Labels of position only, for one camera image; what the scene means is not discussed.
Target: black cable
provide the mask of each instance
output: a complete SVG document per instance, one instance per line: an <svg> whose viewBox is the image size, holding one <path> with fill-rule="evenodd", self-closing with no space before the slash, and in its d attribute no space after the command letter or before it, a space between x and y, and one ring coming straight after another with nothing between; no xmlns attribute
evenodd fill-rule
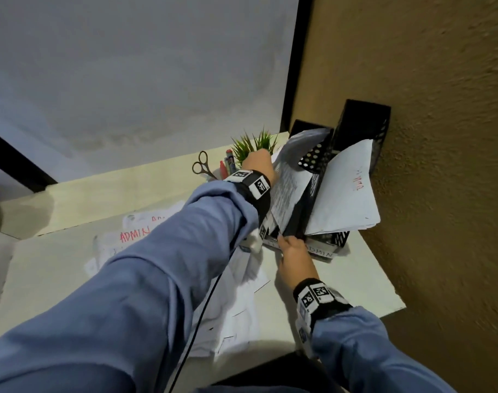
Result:
<svg viewBox="0 0 498 393"><path fill-rule="evenodd" d="M216 286L218 285L219 279L222 277L220 274L216 281L214 282L213 289L211 290L211 293L207 297L207 300L205 302L205 306L203 307L202 314L200 314L200 318L198 319L198 323L196 324L196 328L194 329L194 334L191 338L191 343L189 344L187 348L187 352L185 353L185 356L183 357L182 363L180 364L180 367L178 368L178 371L176 372L176 375L174 375L174 380L172 381L171 388L169 389L168 393L172 393L172 390L174 389L174 385L176 384L176 381L178 380L178 377L180 376L180 372L183 368L183 365L185 364L185 361L187 360L188 354L191 352L192 349L192 344L194 343L194 340L196 339L196 334L198 334L198 327L200 326L200 323L202 322L203 315L205 314L205 310L207 309L207 305L209 304L209 300L213 296L214 290L216 289Z"/></svg>

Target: person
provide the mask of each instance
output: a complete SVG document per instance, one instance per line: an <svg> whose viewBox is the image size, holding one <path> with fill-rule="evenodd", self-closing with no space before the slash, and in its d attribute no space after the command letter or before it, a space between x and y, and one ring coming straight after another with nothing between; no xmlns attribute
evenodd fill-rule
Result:
<svg viewBox="0 0 498 393"><path fill-rule="evenodd" d="M242 169L271 186L277 179L265 150L249 154ZM6 332L0 392L163 391L189 339L193 310L268 211L268 203L262 208L247 193L232 182L201 185L179 213L110 258L71 295ZM279 245L279 274L296 298L304 282L321 284L303 241L279 237ZM338 302L337 308L318 317L310 339L340 386L353 393L453 391L397 350L376 316L360 306ZM231 389L238 391L200 391Z"/></svg>

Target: blue sleeve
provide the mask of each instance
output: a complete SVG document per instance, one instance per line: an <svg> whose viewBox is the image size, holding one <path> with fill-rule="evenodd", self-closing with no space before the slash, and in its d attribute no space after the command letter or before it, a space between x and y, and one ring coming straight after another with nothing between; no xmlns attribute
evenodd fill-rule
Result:
<svg viewBox="0 0 498 393"><path fill-rule="evenodd" d="M257 225L256 209L232 183L200 186L66 299L0 337L0 392L94 391L88 376L100 392L160 390L193 310Z"/></svg>
<svg viewBox="0 0 498 393"><path fill-rule="evenodd" d="M336 382L352 393L454 392L398 350L380 319L360 306L317 321L312 349Z"/></svg>

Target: wristband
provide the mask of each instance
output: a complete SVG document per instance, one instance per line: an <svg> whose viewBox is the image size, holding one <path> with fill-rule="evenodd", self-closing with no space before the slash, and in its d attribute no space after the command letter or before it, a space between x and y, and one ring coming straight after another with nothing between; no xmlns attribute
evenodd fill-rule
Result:
<svg viewBox="0 0 498 393"><path fill-rule="evenodd" d="M258 226L271 208L271 182L264 174L254 170L238 170L224 179L234 183L236 190L258 211Z"/></svg>
<svg viewBox="0 0 498 393"><path fill-rule="evenodd" d="M304 321L308 334L311 334L318 320L352 308L338 291L315 278L308 278L299 283L293 291L293 296L297 301L298 317Z"/></svg>

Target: hand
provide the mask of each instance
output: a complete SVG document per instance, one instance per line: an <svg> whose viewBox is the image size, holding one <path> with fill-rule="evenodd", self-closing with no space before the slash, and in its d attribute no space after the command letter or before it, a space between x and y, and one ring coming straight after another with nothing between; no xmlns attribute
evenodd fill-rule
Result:
<svg viewBox="0 0 498 393"><path fill-rule="evenodd" d="M283 237L279 235L278 245L284 253L278 271L291 290L294 290L299 283L307 278L320 279L303 240L294 236Z"/></svg>
<svg viewBox="0 0 498 393"><path fill-rule="evenodd" d="M249 153L244 162L241 163L241 169L261 172L271 182L271 187L274 186L277 179L276 172L272 167L271 154L266 149Z"/></svg>

